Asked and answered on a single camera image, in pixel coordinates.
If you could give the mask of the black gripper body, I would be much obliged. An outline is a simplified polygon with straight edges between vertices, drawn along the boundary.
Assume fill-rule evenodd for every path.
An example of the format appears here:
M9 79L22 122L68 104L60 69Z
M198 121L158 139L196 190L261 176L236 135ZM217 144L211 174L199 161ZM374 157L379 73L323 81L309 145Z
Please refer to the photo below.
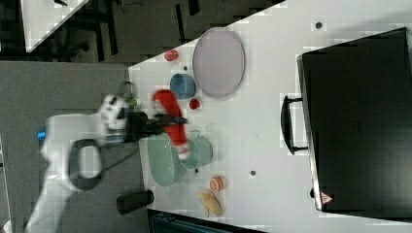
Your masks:
M156 126L161 127L154 125L144 112L132 113L127 117L124 141L131 143L151 137L146 134L146 130Z

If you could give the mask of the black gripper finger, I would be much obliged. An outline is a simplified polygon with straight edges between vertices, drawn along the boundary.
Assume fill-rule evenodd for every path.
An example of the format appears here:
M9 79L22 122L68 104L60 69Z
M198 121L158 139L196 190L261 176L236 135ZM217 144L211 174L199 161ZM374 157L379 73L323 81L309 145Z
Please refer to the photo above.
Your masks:
M188 120L179 116L156 116L159 125L186 124Z
M149 136L153 135L160 135L162 133L165 133L165 130L163 127L150 127L149 129L146 130L146 134Z

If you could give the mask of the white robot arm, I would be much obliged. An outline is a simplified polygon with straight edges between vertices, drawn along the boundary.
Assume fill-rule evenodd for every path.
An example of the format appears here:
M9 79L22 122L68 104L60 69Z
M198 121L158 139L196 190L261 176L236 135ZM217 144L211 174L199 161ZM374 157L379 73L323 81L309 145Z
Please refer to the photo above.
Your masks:
M143 112L49 117L40 149L48 167L25 232L56 233L70 196L97 187L103 179L103 148L136 142L186 122L166 114L149 119Z

